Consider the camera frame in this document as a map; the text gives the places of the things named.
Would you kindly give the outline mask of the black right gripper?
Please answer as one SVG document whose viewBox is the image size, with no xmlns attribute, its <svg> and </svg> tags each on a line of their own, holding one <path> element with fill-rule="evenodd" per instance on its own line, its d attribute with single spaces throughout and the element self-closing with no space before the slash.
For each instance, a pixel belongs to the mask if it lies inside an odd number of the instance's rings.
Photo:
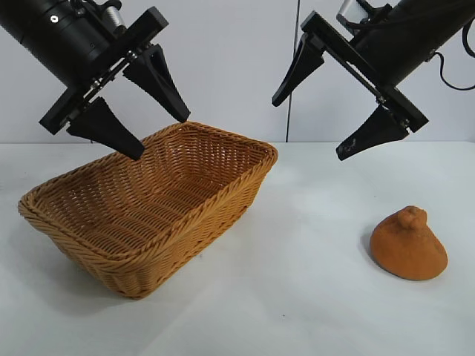
<svg viewBox="0 0 475 356">
<path fill-rule="evenodd" d="M 402 94 L 397 85 L 413 72 L 427 54 L 418 43 L 403 39 L 409 24 L 394 10 L 363 10 L 356 19 L 348 11 L 338 20 L 353 34 L 346 40 L 322 15 L 311 12 L 301 25 L 303 35 L 281 85 L 272 96 L 275 107 L 324 63 L 328 52 L 376 97 L 380 104 L 368 119 L 335 150 L 343 161 L 369 148 L 405 139 L 428 119 Z"/>
</svg>

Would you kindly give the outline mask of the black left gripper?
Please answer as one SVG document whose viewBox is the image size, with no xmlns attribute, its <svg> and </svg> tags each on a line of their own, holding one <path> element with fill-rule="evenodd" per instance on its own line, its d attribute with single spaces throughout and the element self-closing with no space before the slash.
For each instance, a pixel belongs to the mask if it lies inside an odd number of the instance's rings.
<svg viewBox="0 0 475 356">
<path fill-rule="evenodd" d="M 107 102 L 97 97 L 89 103 L 119 72 L 178 122 L 187 121 L 191 112 L 174 84 L 163 49 L 151 43 L 168 25 L 156 7 L 148 8 L 130 27 L 119 20 L 116 7 L 50 7 L 39 22 L 39 61 L 67 88 L 40 120 L 50 133 L 73 119 L 67 128 L 71 136 L 140 159 L 144 145 Z"/>
</svg>

